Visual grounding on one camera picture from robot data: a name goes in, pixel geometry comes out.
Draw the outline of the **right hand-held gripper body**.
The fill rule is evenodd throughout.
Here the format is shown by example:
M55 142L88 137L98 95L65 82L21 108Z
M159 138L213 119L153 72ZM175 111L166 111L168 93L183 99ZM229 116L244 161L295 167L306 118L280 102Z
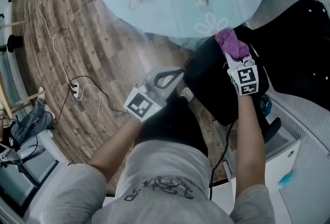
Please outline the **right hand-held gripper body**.
M227 73L238 95L258 92L258 70L254 60L247 60L229 68Z

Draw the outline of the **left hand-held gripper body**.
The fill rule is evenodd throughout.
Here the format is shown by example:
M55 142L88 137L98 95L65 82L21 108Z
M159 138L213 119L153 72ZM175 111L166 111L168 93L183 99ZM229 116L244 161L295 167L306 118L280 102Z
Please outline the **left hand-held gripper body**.
M140 122L145 122L167 105L171 87L162 87L154 82L154 76L148 76L133 87L124 109Z

